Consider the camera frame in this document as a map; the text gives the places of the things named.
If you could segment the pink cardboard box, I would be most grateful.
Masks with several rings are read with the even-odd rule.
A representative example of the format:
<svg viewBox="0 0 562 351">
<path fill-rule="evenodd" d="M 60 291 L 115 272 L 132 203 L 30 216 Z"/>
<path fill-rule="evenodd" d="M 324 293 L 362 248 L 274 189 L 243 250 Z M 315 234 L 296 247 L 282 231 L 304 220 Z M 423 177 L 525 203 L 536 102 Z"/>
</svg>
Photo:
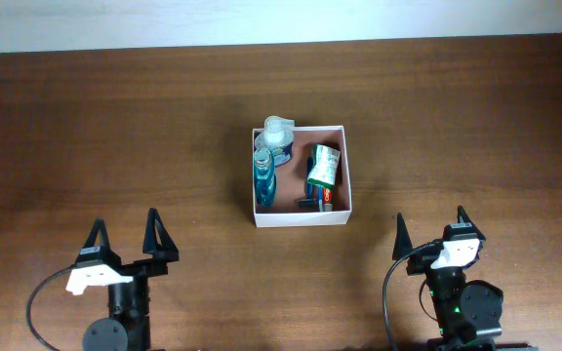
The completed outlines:
<svg viewBox="0 0 562 351">
<path fill-rule="evenodd" d="M 344 127 L 296 127 L 294 137 L 292 158 L 275 171 L 277 190 L 273 204 L 265 207 L 256 200 L 252 201 L 256 227 L 345 225 L 353 204 Z M 305 195 L 307 158 L 315 144 L 325 144 L 341 152 L 336 185 L 332 190 L 333 209 L 329 212 L 298 206 L 298 200 Z"/>
</svg>

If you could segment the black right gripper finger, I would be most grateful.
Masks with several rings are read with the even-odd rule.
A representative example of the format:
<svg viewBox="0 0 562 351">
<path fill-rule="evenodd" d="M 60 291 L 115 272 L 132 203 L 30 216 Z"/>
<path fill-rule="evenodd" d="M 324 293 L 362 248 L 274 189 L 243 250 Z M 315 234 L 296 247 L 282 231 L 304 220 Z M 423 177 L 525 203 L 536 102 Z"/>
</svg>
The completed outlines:
<svg viewBox="0 0 562 351">
<path fill-rule="evenodd" d="M 472 223 L 469 215 L 467 214 L 463 206 L 457 207 L 457 220 L 458 223 L 468 223 L 468 224 Z"/>
<path fill-rule="evenodd" d="M 396 216 L 396 235 L 393 246 L 392 259 L 399 260 L 414 249 L 405 219 L 401 213 Z"/>
</svg>

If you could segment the teal Listerine mouthwash bottle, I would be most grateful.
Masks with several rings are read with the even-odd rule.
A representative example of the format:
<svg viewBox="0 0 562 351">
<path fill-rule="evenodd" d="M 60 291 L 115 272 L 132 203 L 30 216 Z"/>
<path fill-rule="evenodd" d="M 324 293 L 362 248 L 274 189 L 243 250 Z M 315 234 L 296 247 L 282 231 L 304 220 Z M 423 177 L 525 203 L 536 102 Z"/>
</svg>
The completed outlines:
<svg viewBox="0 0 562 351">
<path fill-rule="evenodd" d="M 257 203 L 271 207 L 276 193 L 276 175 L 274 158 L 267 147 L 254 153 L 254 185 Z"/>
</svg>

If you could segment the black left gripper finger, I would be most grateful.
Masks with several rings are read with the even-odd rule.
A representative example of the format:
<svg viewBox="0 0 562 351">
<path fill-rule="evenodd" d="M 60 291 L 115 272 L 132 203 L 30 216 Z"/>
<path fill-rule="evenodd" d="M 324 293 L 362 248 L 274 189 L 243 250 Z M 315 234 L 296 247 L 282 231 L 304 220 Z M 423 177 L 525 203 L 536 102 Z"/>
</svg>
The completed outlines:
<svg viewBox="0 0 562 351">
<path fill-rule="evenodd" d="M 180 259 L 179 249 L 155 208 L 150 208 L 147 214 L 142 252 L 150 254 L 153 259 L 166 262 L 174 262 Z"/>
<path fill-rule="evenodd" d="M 110 248 L 105 221 L 102 218 L 95 220 L 90 234 L 82 247 L 83 250 L 91 248 Z"/>
</svg>

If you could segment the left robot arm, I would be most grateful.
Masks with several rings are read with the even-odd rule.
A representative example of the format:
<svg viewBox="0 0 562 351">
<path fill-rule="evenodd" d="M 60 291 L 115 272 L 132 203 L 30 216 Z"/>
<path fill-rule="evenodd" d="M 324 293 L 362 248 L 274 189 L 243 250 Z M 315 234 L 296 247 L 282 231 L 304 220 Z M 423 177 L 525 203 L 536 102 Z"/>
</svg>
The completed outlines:
<svg viewBox="0 0 562 351">
<path fill-rule="evenodd" d="M 179 249 L 154 208 L 148 211 L 142 252 L 147 259 L 124 264 L 109 244 L 105 222 L 98 218 L 77 256 L 66 289 L 80 295 L 88 287 L 108 288 L 108 316 L 90 324 L 82 348 L 95 351 L 151 348 L 149 284 L 180 259 Z"/>
</svg>

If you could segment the clear foam pump bottle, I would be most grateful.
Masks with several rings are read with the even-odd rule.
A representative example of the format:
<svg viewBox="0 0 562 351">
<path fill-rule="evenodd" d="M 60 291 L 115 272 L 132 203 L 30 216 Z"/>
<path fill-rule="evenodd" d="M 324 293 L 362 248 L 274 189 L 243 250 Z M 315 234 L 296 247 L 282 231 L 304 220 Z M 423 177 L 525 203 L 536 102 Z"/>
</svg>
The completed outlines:
<svg viewBox="0 0 562 351">
<path fill-rule="evenodd" d="M 294 120 L 279 116 L 267 117 L 263 132 L 255 138 L 255 149 L 268 148 L 276 167 L 288 163 L 293 154 L 294 127 Z"/>
</svg>

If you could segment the blue white toothbrush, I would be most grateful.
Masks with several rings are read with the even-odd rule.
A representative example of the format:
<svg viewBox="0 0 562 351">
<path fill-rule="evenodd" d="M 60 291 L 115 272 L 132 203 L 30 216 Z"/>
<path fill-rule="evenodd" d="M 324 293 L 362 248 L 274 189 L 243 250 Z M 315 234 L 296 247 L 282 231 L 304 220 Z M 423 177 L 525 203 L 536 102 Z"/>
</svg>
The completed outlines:
<svg viewBox="0 0 562 351">
<path fill-rule="evenodd" d="M 322 186 L 316 186 L 317 188 L 317 200 L 319 212 L 324 212 L 324 188 Z"/>
</svg>

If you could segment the blue disposable razor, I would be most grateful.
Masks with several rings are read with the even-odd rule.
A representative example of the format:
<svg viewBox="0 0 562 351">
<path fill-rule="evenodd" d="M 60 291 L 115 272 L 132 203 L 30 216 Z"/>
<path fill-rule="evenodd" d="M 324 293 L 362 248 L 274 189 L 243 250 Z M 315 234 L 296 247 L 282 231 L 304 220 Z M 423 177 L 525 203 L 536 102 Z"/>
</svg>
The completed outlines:
<svg viewBox="0 0 562 351">
<path fill-rule="evenodd" d="M 309 176 L 313 168 L 313 159 L 311 157 L 307 158 L 306 162 L 306 175 Z M 314 197 L 314 185 L 309 183 L 308 181 L 305 182 L 304 193 L 305 196 L 302 199 L 297 200 L 297 205 L 300 208 L 314 208 L 318 206 L 318 200 Z"/>
</svg>

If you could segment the green white tissue packet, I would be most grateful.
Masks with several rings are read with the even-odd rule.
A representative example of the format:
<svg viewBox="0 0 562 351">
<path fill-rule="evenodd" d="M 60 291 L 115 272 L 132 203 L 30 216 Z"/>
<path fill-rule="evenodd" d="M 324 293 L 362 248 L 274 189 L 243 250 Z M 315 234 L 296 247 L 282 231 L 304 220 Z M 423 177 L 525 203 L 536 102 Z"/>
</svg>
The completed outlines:
<svg viewBox="0 0 562 351">
<path fill-rule="evenodd" d="M 333 189 L 336 184 L 337 169 L 341 152 L 324 144 L 312 147 L 313 166 L 307 175 L 307 182 L 313 185 Z"/>
</svg>

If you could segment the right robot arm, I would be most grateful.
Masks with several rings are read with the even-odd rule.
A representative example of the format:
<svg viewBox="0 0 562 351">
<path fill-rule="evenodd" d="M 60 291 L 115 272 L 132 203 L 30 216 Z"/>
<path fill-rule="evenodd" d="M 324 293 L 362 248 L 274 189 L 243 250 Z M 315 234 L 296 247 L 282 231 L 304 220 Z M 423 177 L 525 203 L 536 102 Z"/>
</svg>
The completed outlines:
<svg viewBox="0 0 562 351">
<path fill-rule="evenodd" d="M 457 207 L 456 221 L 443 229 L 441 237 L 414 246 L 406 220 L 395 216 L 393 263 L 381 285 L 381 311 L 390 345 L 398 348 L 388 306 L 388 288 L 393 273 L 406 264 L 409 276 L 423 275 L 429 287 L 440 336 L 428 341 L 431 350 L 495 350 L 502 334 L 503 291 L 486 281 L 467 281 L 464 271 L 480 258 L 485 235 L 464 207 Z"/>
</svg>

